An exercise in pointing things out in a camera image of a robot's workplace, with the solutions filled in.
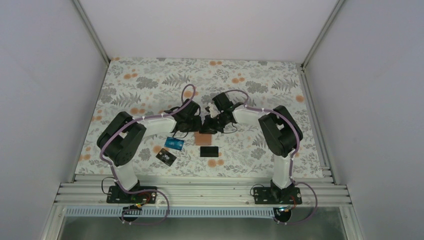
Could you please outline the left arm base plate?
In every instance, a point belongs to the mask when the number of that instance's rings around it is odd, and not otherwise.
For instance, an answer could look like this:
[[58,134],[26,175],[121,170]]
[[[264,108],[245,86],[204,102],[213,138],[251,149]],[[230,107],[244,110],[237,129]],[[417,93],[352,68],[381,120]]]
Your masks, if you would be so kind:
[[156,186],[136,186],[131,191],[144,191],[142,193],[129,194],[122,191],[122,189],[113,185],[109,187],[106,202],[108,204],[154,204],[156,202]]

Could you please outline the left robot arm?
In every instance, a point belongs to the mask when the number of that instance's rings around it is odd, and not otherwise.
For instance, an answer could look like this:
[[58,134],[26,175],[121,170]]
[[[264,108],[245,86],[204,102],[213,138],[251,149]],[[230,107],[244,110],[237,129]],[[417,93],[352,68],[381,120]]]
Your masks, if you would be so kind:
[[139,197],[139,180],[136,177],[133,157],[143,137],[157,134],[190,133],[200,130],[201,107],[187,99],[182,106],[176,106],[159,115],[133,118],[126,111],[118,113],[97,139],[100,159],[111,168],[119,196],[131,203]]

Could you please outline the brown leather card holder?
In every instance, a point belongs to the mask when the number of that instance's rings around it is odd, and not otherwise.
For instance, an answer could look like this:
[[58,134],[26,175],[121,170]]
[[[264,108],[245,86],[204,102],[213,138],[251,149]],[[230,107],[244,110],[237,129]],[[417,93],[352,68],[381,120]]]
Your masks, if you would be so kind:
[[194,133],[194,144],[196,146],[211,146],[212,145],[212,135],[205,133]]

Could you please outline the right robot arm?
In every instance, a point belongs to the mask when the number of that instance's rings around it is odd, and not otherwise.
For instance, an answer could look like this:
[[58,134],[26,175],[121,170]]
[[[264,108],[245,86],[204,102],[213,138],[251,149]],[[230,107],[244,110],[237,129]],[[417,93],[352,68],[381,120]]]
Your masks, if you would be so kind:
[[223,133],[228,124],[247,124],[259,127],[267,147],[278,157],[274,161],[271,179],[271,198],[278,204],[290,197],[289,186],[294,184],[293,158],[300,147],[303,133],[289,110],[279,105],[274,109],[255,108],[243,102],[232,102],[225,92],[218,94],[206,107],[201,134]]

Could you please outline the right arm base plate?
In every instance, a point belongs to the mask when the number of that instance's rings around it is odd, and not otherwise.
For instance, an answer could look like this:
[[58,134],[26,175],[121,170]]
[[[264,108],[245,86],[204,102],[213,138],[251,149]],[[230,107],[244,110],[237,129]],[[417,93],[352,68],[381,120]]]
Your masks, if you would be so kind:
[[277,189],[256,186],[252,189],[253,200],[256,205],[300,205],[303,203],[298,187]]

